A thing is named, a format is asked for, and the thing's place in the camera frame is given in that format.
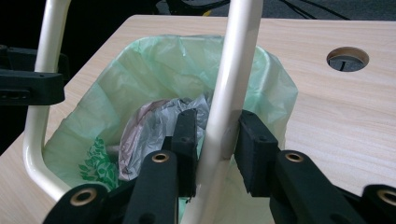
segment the gray carpet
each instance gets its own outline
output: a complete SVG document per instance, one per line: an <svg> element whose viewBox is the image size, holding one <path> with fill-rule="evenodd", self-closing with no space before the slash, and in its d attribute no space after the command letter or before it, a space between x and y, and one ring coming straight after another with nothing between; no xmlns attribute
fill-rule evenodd
<svg viewBox="0 0 396 224"><path fill-rule="evenodd" d="M185 0L190 5L204 5L218 0ZM302 0L264 0L263 18L304 19L304 16L288 7L291 3L318 20L343 20L332 13ZM353 21L396 21L395 0L311 0ZM165 0L157 4L160 14L169 15ZM229 5L213 9L210 16L224 17Z"/></svg>

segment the bin liner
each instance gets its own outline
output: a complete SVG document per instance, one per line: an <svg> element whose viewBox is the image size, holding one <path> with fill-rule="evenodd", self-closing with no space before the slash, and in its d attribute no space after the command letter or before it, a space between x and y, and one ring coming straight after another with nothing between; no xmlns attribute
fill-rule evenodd
<svg viewBox="0 0 396 224"><path fill-rule="evenodd" d="M44 162L67 185L101 182L116 188L118 166L106 146L120 144L128 119L142 105L161 99L195 99L215 89L221 36L160 35L136 40L114 59L76 109L45 145ZM255 49L244 109L256 113L283 148L297 88L278 58ZM247 195L235 161L230 161L217 223L262 223L266 199Z"/></svg>

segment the green plastic bag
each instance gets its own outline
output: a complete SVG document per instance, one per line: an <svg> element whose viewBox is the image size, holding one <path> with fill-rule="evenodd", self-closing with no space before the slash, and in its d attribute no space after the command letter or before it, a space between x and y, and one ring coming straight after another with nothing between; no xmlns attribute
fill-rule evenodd
<svg viewBox="0 0 396 224"><path fill-rule="evenodd" d="M223 38L220 36L162 35L130 44L102 72L76 109L61 123L45 146L44 161L67 185L102 182L119 185L117 164L105 146L118 145L132 114L160 99L195 99L213 91L219 70ZM256 48L244 109L256 113L283 147L286 124L297 88L277 57ZM234 160L218 211L218 223L250 223L237 219L247 213L265 214L263 199L246 194Z"/></svg>

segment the light wood surface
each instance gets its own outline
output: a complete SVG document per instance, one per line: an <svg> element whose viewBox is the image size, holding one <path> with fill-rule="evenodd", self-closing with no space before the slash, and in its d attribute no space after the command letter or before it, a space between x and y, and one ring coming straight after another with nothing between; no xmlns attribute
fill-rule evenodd
<svg viewBox="0 0 396 224"><path fill-rule="evenodd" d="M129 43L148 35L224 35L226 18L133 16L109 38L52 106L49 138L102 70ZM263 19L258 45L275 54L299 89L286 146L310 156L337 186L396 187L396 22ZM353 73L326 63L339 47L366 51ZM26 174L22 136L0 157L0 223L41 223L54 205Z"/></svg>

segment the white metal tube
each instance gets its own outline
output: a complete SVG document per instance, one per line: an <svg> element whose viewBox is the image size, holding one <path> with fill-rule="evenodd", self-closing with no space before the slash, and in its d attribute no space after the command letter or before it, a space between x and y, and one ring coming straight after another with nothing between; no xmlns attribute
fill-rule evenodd
<svg viewBox="0 0 396 224"><path fill-rule="evenodd" d="M36 72L57 72L70 2L71 0L48 0L46 3L35 61ZM29 106L23 139L23 160L29 176L58 201L70 187L51 172L43 161L42 148L49 112L48 105Z"/></svg>
<svg viewBox="0 0 396 224"><path fill-rule="evenodd" d="M205 141L197 170L197 193L187 204L182 223L213 223L222 183L233 155L238 119L245 101L262 0L233 0Z"/></svg>

